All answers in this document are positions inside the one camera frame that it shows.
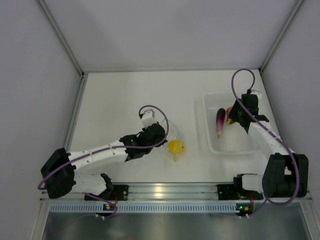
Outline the clear zip top bag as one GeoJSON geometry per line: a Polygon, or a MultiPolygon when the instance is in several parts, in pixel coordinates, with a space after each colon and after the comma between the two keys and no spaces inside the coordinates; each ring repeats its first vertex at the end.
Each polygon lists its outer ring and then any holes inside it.
{"type": "Polygon", "coordinates": [[[168,126],[166,143],[160,147],[161,154],[176,163],[184,154],[186,147],[180,129],[170,120],[168,120],[168,126]]]}

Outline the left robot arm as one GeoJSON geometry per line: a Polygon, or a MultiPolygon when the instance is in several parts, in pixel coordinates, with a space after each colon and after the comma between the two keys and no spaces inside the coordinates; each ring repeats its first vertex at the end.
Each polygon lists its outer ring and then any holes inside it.
{"type": "Polygon", "coordinates": [[[78,152],[59,148],[40,170],[43,181],[39,189],[45,190],[53,200],[70,193],[86,194],[87,201],[108,200],[114,192],[114,185],[103,172],[104,167],[142,158],[153,148],[166,143],[168,133],[155,122],[139,133],[123,136],[101,147],[78,152]]]}

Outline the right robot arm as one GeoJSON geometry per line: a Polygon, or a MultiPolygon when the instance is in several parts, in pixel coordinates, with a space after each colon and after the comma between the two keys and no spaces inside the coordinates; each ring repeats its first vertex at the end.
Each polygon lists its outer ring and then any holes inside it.
{"type": "Polygon", "coordinates": [[[272,130],[268,118],[259,114],[258,96],[242,94],[234,102],[229,117],[240,124],[245,132],[260,147],[267,159],[263,174],[244,173],[237,175],[239,181],[233,186],[235,196],[246,198],[252,191],[271,198],[303,198],[308,190],[309,160],[297,154],[272,130]]]}

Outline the purple fake eggplant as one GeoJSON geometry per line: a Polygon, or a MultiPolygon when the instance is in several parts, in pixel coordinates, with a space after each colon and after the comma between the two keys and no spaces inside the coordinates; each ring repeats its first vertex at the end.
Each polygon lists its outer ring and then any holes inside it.
{"type": "Polygon", "coordinates": [[[223,128],[225,124],[226,110],[224,108],[220,108],[216,114],[216,133],[217,137],[220,138],[223,133],[223,128]]]}

